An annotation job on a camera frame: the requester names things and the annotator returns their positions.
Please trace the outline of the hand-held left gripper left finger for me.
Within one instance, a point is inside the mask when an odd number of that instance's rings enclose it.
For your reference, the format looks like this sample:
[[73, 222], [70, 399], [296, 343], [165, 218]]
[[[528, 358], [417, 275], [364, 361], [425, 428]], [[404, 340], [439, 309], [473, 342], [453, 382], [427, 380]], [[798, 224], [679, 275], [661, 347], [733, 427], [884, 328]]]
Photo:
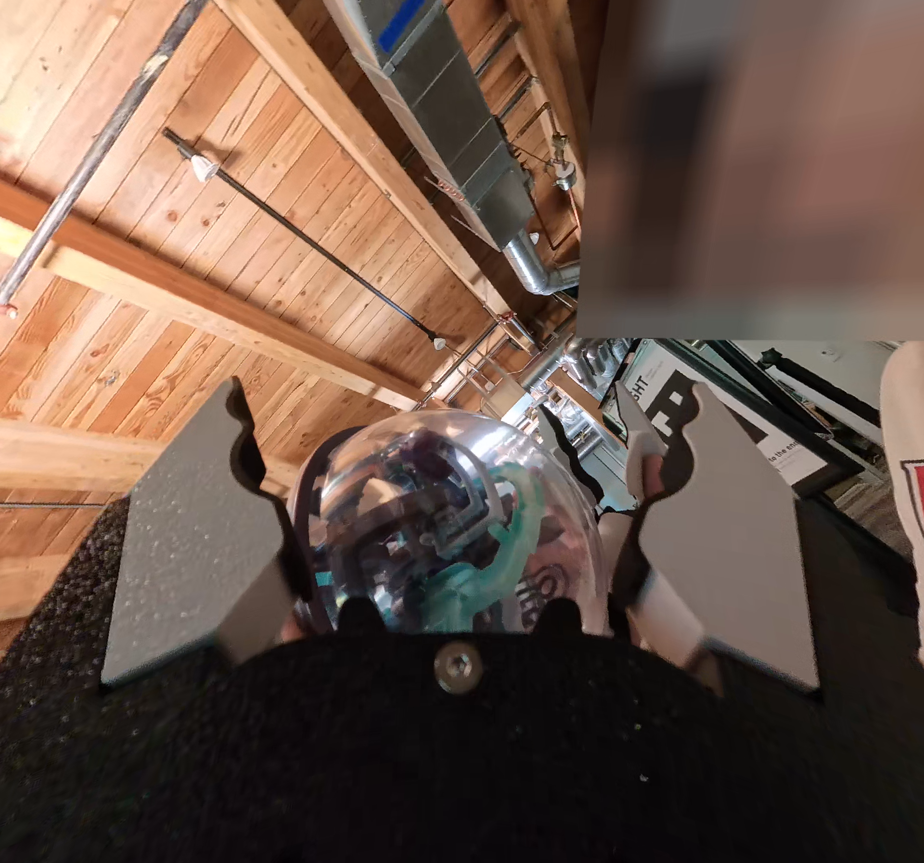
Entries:
[[214, 391], [130, 493], [101, 683], [203, 649], [240, 664], [279, 642], [312, 581], [244, 388]]

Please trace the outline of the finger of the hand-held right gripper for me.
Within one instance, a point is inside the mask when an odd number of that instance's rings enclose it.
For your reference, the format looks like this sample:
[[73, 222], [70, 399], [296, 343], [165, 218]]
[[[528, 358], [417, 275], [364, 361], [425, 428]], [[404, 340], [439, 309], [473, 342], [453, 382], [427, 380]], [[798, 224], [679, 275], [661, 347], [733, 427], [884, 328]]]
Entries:
[[601, 513], [605, 493], [595, 476], [584, 468], [565, 427], [546, 405], [538, 405], [538, 432], [543, 449], [570, 474], [595, 513]]
[[627, 430], [625, 484], [629, 494], [638, 504], [642, 504], [644, 503], [641, 501], [643, 457], [648, 454], [658, 454], [664, 458], [667, 446], [629, 389], [620, 381], [616, 381], [615, 391], [618, 415]]

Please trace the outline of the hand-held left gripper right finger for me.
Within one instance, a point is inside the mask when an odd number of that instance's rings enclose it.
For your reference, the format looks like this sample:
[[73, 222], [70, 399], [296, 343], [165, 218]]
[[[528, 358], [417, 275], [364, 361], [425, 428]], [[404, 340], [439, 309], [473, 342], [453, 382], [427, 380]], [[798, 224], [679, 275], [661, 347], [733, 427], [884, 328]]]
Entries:
[[692, 671], [707, 653], [820, 686], [796, 497], [703, 384], [667, 445], [664, 495], [621, 515], [611, 618]]

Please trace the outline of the clear maze ball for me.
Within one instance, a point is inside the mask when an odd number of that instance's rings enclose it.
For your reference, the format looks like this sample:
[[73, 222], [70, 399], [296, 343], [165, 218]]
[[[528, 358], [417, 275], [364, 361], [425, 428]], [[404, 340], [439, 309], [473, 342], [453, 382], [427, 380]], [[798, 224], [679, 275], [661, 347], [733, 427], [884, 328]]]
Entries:
[[287, 507], [313, 582], [295, 615], [312, 633], [361, 598], [401, 634], [528, 634], [560, 599], [586, 634], [613, 634], [598, 513], [540, 437], [502, 420], [421, 410], [343, 430]]

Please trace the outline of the round metal duct elbow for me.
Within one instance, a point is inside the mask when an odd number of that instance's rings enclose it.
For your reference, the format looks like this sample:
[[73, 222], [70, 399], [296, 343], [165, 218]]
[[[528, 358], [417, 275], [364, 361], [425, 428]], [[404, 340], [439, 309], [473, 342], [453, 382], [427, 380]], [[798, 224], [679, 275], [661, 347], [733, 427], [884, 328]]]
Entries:
[[551, 296], [577, 287], [580, 278], [578, 260], [559, 267], [547, 267], [541, 261], [534, 237], [521, 229], [502, 248], [524, 289], [537, 296]]

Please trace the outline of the black tripod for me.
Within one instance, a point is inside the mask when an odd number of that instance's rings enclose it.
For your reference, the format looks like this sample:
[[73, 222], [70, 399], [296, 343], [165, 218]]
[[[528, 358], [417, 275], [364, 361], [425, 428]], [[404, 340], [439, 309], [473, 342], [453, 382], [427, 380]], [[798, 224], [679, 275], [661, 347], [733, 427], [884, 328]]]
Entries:
[[836, 384], [817, 375], [812, 370], [785, 357], [775, 348], [763, 350], [760, 354], [758, 364], [766, 371], [769, 369], [777, 369], [779, 372], [782, 372], [800, 384], [820, 393], [829, 401], [840, 407], [844, 407], [872, 427], [878, 429], [882, 428], [881, 416], [878, 408], [872, 407], [856, 395], [851, 395]]

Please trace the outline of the white printed shirt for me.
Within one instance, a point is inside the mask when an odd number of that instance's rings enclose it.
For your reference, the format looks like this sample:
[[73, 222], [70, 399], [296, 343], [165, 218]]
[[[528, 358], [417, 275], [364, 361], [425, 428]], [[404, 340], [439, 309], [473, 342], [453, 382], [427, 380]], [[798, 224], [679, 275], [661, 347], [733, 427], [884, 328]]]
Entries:
[[918, 635], [923, 636], [923, 343], [900, 346], [881, 384], [884, 453], [895, 507], [911, 544], [917, 576]]

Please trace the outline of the metal ceiling pipe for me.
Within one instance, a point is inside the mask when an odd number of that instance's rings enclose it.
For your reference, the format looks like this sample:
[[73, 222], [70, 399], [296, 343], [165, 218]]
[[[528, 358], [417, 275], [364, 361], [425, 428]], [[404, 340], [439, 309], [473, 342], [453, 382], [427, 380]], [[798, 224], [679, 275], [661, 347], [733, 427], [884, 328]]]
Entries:
[[168, 25], [156, 48], [142, 64], [131, 86], [117, 107], [96, 135], [90, 148], [77, 165], [74, 174], [67, 181], [62, 192], [50, 204], [34, 228], [29, 240], [22, 248], [1, 285], [2, 313], [12, 319], [18, 315], [13, 298], [30, 270], [35, 265], [52, 236], [63, 224], [78, 197], [99, 169], [111, 148], [125, 130], [128, 122], [141, 106], [164, 71], [167, 63], [177, 52], [191, 27], [202, 14], [210, 0], [185, 0], [179, 12]]

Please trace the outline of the black track light rail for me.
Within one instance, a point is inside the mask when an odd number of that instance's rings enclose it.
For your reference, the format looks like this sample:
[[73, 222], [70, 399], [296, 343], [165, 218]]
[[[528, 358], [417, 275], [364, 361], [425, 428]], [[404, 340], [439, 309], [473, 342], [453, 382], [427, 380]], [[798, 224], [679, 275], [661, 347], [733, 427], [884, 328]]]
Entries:
[[314, 250], [317, 254], [319, 254], [319, 256], [323, 257], [335, 268], [346, 274], [350, 279], [352, 279], [355, 283], [358, 283], [363, 289], [365, 289], [379, 301], [384, 302], [388, 308], [400, 315], [406, 322], [412, 324], [417, 330], [419, 330], [427, 337], [436, 351], [443, 351], [448, 349], [448, 344], [444, 337], [438, 335], [433, 329], [428, 327], [428, 325], [424, 324], [413, 314], [401, 308], [397, 302], [387, 297], [387, 295], [381, 292], [379, 288], [363, 278], [352, 268], [344, 264], [337, 256], [330, 253], [315, 239], [298, 228], [294, 222], [291, 222], [282, 213], [273, 209], [267, 202], [265, 202], [263, 199], [260, 199], [248, 187], [244, 186], [236, 178], [229, 175], [220, 164], [191, 146], [189, 142], [183, 140], [173, 130], [164, 129], [161, 134], [163, 138], [169, 141], [177, 149], [181, 157], [191, 165], [193, 174], [200, 183], [206, 184], [212, 181], [214, 178], [222, 181], [237, 195], [242, 196], [257, 210], [268, 216], [273, 222], [276, 222], [282, 226], [289, 233], [292, 233], [295, 238], [303, 242], [310, 249]]

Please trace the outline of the rectangular metal air duct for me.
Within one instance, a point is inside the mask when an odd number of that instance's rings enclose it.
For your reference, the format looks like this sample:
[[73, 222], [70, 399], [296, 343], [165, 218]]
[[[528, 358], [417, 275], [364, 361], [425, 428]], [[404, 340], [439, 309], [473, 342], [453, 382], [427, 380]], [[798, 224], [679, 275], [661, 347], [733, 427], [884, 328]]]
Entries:
[[358, 62], [468, 225], [498, 251], [534, 210], [443, 0], [323, 0]]

